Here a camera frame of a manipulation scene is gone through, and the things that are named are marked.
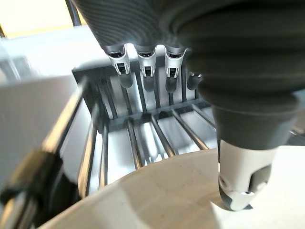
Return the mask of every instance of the black rubber cover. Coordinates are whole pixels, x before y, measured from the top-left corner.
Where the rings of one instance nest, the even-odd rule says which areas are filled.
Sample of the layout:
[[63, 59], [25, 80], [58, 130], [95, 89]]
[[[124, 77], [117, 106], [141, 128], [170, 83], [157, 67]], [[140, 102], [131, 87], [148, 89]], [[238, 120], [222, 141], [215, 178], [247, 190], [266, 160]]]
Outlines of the black rubber cover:
[[144, 89], [148, 92], [152, 92], [154, 90], [154, 81], [155, 77], [146, 76], [143, 77]]
[[177, 89], [177, 78], [167, 77], [165, 81], [165, 88], [168, 93], [174, 93]]
[[212, 103], [218, 139], [253, 150], [283, 145], [297, 112], [304, 108], [305, 91], [282, 94], [228, 94], [213, 91], [204, 82], [198, 88]]
[[129, 74], [121, 74], [119, 75], [120, 84], [124, 88], [130, 88], [132, 86], [132, 75]]
[[194, 76], [189, 75], [189, 78], [187, 79], [187, 83], [186, 83], [187, 88], [191, 91], [196, 90], [202, 78], [203, 78], [202, 76], [198, 77], [197, 74]]
[[25, 191], [42, 206], [45, 193], [61, 168], [62, 160], [57, 154], [34, 150], [27, 154], [7, 181], [0, 195], [6, 204], [11, 198]]
[[132, 43], [137, 51], [157, 44], [180, 47], [175, 36], [162, 31], [154, 0], [72, 0], [106, 52]]

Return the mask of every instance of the metal rack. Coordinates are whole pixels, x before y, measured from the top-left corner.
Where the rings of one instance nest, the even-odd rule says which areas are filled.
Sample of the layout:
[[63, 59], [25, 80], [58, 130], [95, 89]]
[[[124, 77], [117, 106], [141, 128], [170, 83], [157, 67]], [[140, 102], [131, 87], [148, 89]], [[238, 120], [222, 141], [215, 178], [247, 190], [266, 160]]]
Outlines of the metal rack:
[[[157, 63], [161, 62], [163, 57], [157, 57]], [[109, 133], [116, 130], [127, 129], [132, 149], [132, 157], [135, 169], [144, 166], [139, 151], [139, 143], [135, 134], [135, 127], [144, 123], [151, 123], [168, 157], [178, 155], [178, 151], [170, 144], [164, 132], [159, 126], [158, 121], [173, 117], [179, 123], [186, 134], [195, 142], [199, 149], [208, 149], [206, 143], [189, 127], [181, 118], [181, 114], [194, 111], [203, 120], [215, 130], [213, 122], [204, 114], [202, 108], [209, 107], [209, 104], [198, 97], [194, 91], [194, 99], [188, 100], [186, 96], [186, 70], [183, 68], [181, 75], [181, 97], [182, 101], [176, 102], [173, 94], [168, 94], [168, 105], [162, 106], [160, 103], [160, 88], [158, 73], [155, 74], [155, 107], [148, 109], [144, 96], [142, 76], [137, 61], [131, 61], [131, 72], [134, 73], [138, 94], [141, 103], [141, 110], [135, 110], [132, 107], [129, 92], [126, 88], [120, 86], [126, 105], [127, 115], [121, 115], [116, 110], [116, 104], [112, 98], [113, 87], [111, 77], [118, 77], [112, 66], [83, 66], [73, 69], [73, 75], [78, 83], [78, 89], [70, 97], [66, 107], [55, 123], [53, 129], [45, 138], [40, 151], [54, 155], [56, 160], [61, 160], [59, 151], [67, 136], [67, 132], [73, 123], [78, 111], [80, 102], [84, 98], [91, 113], [91, 123], [87, 134], [87, 140], [83, 153], [81, 168], [78, 175], [78, 194], [80, 198], [85, 198], [89, 194], [89, 185], [92, 173], [92, 164], [94, 158], [95, 142], [97, 131], [102, 135], [102, 156], [99, 172], [99, 188], [108, 184], [108, 136]], [[26, 225], [30, 226], [35, 221], [38, 208], [40, 207], [36, 196], [32, 196], [27, 189], [10, 197], [7, 202], [4, 214], [1, 220], [0, 228], [14, 228], [20, 222], [25, 220]]]

